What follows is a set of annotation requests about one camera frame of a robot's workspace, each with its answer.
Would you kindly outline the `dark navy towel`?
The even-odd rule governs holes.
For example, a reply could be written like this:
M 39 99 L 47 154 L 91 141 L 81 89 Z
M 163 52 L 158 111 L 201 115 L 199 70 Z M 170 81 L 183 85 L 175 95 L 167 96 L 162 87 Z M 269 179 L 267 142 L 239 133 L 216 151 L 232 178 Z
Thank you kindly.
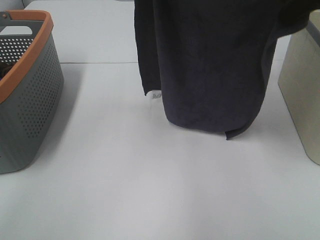
M 145 93 L 162 93 L 169 122 L 245 132 L 262 107 L 279 38 L 308 25 L 317 0 L 136 0 Z

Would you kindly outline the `grey perforated basket orange rim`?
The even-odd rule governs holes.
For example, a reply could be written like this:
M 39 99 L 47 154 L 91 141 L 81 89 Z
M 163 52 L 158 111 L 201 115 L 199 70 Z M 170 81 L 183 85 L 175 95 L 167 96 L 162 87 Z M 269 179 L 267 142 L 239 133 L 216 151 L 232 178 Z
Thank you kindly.
M 35 156 L 50 128 L 64 87 L 43 10 L 0 14 L 0 172 L 20 171 Z

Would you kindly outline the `beige bin grey rim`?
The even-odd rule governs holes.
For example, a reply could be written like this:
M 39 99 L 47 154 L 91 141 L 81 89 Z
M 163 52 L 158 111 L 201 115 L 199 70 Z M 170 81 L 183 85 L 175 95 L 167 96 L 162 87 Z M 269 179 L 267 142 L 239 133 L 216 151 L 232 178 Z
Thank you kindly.
M 320 163 L 320 23 L 312 19 L 293 34 L 278 79 L 308 158 Z

